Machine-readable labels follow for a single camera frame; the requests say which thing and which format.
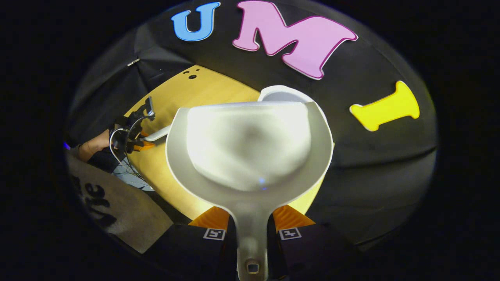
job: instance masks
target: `white dustpan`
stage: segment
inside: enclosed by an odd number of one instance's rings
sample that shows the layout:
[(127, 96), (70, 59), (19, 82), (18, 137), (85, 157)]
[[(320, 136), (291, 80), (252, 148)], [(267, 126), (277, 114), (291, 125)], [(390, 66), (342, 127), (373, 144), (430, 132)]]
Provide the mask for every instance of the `white dustpan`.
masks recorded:
[(315, 102), (261, 101), (180, 108), (165, 150), (183, 188), (233, 217), (239, 279), (264, 281), (269, 216), (315, 186), (333, 149)]

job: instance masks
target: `letter m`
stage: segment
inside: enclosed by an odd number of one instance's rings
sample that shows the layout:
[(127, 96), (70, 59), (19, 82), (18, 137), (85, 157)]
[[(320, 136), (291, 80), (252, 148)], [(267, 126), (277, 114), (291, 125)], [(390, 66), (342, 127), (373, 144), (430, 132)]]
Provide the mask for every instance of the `letter m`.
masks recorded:
[(323, 66), (342, 42), (358, 39), (342, 24), (317, 15), (287, 26), (278, 8), (271, 2), (242, 1), (237, 6), (243, 9), (243, 20), (233, 46), (257, 51), (260, 48), (256, 42), (257, 31), (268, 56), (274, 56), (296, 42), (293, 50), (281, 58), (289, 67), (312, 79), (323, 78)]

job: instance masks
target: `hand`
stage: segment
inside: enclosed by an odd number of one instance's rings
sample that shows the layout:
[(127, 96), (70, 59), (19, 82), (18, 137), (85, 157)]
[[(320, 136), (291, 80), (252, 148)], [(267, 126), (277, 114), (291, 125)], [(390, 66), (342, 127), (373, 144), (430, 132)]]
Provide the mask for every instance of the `hand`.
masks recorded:
[(94, 137), (89, 140), (87, 144), (83, 144), (84, 146), (88, 145), (88, 148), (92, 153), (96, 153), (110, 146), (110, 130), (107, 129), (103, 131), (100, 135)]

